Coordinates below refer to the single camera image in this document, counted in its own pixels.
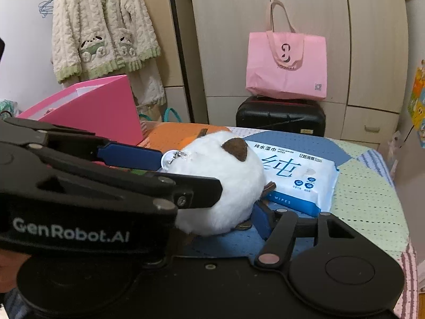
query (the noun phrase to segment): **wardrobe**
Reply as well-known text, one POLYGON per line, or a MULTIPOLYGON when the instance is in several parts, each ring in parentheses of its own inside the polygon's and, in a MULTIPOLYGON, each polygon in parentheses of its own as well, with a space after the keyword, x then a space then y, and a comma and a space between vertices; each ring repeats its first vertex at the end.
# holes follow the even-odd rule
MULTIPOLYGON (((271 0, 192 0, 210 124, 234 126, 245 89, 248 37, 265 31, 271 0)), ((376 148, 390 139, 407 72, 404 0, 281 0, 301 33, 326 37, 326 137, 376 148)), ((289 31, 282 9, 275 31, 289 31)))
POLYGON ((208 123, 191 0, 144 0, 161 48, 156 59, 167 106, 183 122, 208 123))

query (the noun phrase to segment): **green dotted fabric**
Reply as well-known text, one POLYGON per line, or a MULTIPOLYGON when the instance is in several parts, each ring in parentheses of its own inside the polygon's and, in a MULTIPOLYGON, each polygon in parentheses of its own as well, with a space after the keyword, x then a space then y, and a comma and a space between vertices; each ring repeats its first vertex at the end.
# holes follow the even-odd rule
MULTIPOLYGON (((339 146, 352 156, 362 153, 356 150, 358 148, 368 149, 361 145, 339 146)), ((407 246, 409 230, 396 191, 383 177, 356 159, 338 169, 331 212, 398 259, 407 246)))
POLYGON ((350 143, 348 141, 335 140, 331 138, 327 138, 338 145, 341 149, 347 152, 351 157, 357 158, 362 153, 365 153, 367 150, 370 150, 369 147, 358 145, 354 143, 350 143))

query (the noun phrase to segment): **teal bag handle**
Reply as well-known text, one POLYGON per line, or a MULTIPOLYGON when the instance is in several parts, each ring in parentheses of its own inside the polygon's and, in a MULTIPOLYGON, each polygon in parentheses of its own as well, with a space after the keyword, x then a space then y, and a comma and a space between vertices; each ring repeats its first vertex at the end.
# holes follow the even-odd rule
POLYGON ((170 111, 174 114, 174 116, 176 117, 177 121, 178 122, 181 122, 181 118, 180 118, 179 114, 176 112, 176 110, 174 108, 167 108, 165 110, 164 117, 163 117, 162 121, 168 122, 168 116, 169 116, 169 112, 170 111))
POLYGON ((148 121, 152 121, 152 119, 149 116, 145 115, 145 114, 139 114, 139 117, 143 117, 143 118, 145 118, 148 121))

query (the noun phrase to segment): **human hand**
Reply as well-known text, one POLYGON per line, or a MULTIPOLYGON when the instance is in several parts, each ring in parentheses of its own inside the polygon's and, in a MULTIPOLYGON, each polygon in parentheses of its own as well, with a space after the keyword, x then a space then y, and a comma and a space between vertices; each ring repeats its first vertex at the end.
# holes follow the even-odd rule
POLYGON ((0 249, 0 293, 16 287, 16 276, 21 265, 30 255, 0 249))

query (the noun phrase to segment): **orange cloth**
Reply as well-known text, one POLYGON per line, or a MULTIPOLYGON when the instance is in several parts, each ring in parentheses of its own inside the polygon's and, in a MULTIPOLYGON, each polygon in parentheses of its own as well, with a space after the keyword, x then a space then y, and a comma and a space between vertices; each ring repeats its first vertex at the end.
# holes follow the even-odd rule
POLYGON ((143 136, 146 138, 139 144, 144 148, 160 150, 181 150, 198 136, 201 129, 207 128, 207 134, 228 131, 226 127, 210 124, 179 123, 179 122, 143 122, 143 136))

